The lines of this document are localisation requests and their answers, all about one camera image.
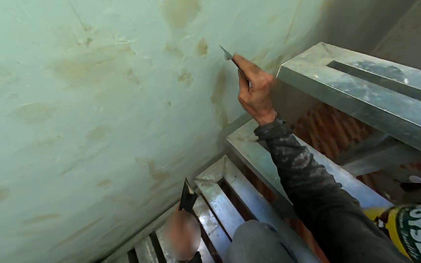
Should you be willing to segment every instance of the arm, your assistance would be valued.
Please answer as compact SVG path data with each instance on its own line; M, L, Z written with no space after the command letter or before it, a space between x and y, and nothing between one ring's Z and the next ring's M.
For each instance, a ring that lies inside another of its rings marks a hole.
M331 262L410 262L361 211L358 201L341 189L313 155L276 118L269 97L274 78L241 56L239 101L260 124L254 132L266 140L280 181L295 212Z

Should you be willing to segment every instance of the yellow container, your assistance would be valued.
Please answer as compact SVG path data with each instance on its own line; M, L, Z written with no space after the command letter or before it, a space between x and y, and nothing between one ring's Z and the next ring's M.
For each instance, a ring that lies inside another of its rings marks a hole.
M364 213L400 252L412 261L421 263L421 205L370 208Z

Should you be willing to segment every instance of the paint-stained sleeve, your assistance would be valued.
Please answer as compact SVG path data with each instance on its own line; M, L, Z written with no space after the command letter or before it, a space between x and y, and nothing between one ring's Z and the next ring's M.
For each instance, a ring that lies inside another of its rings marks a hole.
M341 189L282 119L258 127L297 216L313 233L330 262L410 262Z

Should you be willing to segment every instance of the leg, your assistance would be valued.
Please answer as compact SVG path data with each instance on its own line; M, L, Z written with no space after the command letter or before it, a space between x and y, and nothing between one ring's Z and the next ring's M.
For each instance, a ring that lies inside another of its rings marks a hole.
M240 225L230 246L225 263L294 263L294 256L283 244L278 232L268 224L250 220Z

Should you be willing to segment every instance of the light green wall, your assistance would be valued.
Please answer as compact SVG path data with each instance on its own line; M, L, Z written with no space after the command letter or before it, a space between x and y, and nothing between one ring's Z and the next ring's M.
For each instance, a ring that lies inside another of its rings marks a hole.
M275 73L410 2L0 0L0 263L98 260L171 206L244 113L219 44Z

